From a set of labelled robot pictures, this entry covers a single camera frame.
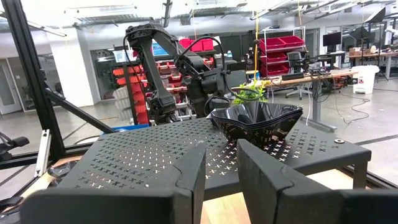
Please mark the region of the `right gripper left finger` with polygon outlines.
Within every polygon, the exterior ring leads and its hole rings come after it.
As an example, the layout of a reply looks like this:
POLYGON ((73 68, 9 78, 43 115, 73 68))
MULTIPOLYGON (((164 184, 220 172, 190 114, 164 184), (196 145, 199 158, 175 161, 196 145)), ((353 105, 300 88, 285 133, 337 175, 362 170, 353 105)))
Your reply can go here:
POLYGON ((200 224, 206 147, 198 142, 146 189, 52 188, 21 205, 21 224, 200 224))

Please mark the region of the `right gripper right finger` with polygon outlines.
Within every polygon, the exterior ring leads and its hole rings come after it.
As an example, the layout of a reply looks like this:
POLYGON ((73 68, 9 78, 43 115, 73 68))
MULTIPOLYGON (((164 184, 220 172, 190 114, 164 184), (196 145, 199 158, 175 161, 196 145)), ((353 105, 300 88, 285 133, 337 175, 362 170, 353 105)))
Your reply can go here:
POLYGON ((398 190, 332 190, 245 139, 236 149, 252 224, 398 224, 398 190))

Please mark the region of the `leaf-shaped black plate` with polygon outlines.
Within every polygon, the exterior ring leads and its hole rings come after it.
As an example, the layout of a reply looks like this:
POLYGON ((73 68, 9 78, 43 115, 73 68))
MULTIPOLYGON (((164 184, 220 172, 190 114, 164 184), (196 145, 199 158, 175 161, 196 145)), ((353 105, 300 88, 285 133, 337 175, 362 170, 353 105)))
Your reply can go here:
POLYGON ((47 171, 47 173, 48 175, 56 179, 62 179, 73 169, 73 167, 77 164, 77 162, 78 160, 74 160, 61 164, 59 166, 51 167, 47 171))

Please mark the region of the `green plant in white pot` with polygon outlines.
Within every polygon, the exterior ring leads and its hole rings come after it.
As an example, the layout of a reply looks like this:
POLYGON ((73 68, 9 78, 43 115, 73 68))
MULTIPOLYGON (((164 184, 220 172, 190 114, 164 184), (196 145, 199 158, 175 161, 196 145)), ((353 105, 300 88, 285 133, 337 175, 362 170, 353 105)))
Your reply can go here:
POLYGON ((255 79, 250 84, 241 84, 239 87, 234 87, 233 91, 238 97, 235 97, 233 103, 240 105, 249 101, 268 102, 265 90, 267 84, 270 84, 270 81, 255 79))

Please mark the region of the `black perforated metal shelf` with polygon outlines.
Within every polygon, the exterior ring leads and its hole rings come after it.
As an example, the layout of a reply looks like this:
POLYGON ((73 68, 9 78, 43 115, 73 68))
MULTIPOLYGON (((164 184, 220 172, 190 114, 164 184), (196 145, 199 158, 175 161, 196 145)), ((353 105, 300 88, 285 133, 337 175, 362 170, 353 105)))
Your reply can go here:
MULTIPOLYGON (((147 189, 197 142, 206 146, 205 199, 240 192, 236 148, 206 118, 101 136, 60 183, 64 188, 147 189)), ((353 186, 365 186, 371 151, 301 122, 265 148, 304 175, 358 165, 353 186)))

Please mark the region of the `blue plastic bin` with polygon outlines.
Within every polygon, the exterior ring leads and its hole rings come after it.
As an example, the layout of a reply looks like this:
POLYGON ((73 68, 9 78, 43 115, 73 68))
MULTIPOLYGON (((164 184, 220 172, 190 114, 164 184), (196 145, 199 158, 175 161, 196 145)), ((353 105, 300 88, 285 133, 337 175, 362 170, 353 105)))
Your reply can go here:
POLYGON ((113 127, 113 129, 117 132, 124 132, 124 131, 131 131, 131 130, 135 130, 135 129, 148 128, 148 127, 149 127, 148 124, 137 124, 137 125, 113 127))

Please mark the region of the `wooden work desk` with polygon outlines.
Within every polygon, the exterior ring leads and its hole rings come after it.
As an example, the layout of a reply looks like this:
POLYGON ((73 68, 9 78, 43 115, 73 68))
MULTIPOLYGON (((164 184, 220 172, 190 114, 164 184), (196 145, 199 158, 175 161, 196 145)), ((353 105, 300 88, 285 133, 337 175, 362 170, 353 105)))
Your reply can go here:
MULTIPOLYGON (((292 87, 295 85, 300 85, 303 83, 311 83, 313 84, 317 90, 315 91, 316 93, 321 93, 321 81, 327 80, 329 78, 332 78, 333 80, 335 78, 340 78, 340 77, 345 77, 345 76, 353 76, 355 74, 358 74, 358 72, 347 70, 345 72, 342 72, 341 70, 338 70, 337 72, 332 72, 332 73, 326 73, 324 75, 317 75, 317 76, 311 76, 309 73, 304 75, 303 78, 295 79, 295 80, 286 80, 283 81, 282 76, 276 77, 271 79, 270 81, 265 81, 265 80, 256 80, 252 81, 251 83, 246 84, 245 86, 255 86, 256 88, 267 88, 270 90, 276 90, 278 88, 282 87, 292 87)), ((335 132, 337 130, 337 127, 331 126, 325 123, 321 122, 321 102, 318 100, 312 100, 312 119, 309 119, 309 114, 307 118, 303 118, 303 120, 306 120, 308 124, 311 126, 318 126, 321 127, 325 130, 329 130, 329 132, 335 132)))

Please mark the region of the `white trash bin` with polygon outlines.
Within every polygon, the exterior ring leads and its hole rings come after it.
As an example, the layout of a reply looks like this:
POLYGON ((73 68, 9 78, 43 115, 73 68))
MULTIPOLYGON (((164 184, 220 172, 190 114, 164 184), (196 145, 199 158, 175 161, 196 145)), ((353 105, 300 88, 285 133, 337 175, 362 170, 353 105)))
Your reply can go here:
POLYGON ((371 94, 379 67, 376 65, 360 65, 352 67, 351 71, 356 72, 352 76, 353 80, 356 80, 356 83, 353 84, 353 93, 371 94))

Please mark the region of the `black background monitor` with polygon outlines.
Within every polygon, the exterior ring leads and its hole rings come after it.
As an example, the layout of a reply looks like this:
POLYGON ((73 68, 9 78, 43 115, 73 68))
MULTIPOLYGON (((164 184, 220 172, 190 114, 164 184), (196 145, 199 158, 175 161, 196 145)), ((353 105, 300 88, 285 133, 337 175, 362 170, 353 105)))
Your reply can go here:
POLYGON ((323 46, 339 45, 341 44, 341 32, 334 32, 323 35, 323 46))

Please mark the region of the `silver aluminium bracket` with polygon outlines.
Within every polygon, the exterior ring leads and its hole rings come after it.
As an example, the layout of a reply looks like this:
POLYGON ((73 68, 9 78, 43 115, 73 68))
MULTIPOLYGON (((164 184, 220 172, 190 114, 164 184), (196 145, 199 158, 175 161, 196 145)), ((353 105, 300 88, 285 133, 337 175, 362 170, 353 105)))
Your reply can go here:
POLYGON ((42 177, 47 170, 51 141, 52 141, 52 135, 50 133, 50 130, 49 129, 43 130, 40 138, 40 145, 37 155, 34 177, 42 177))

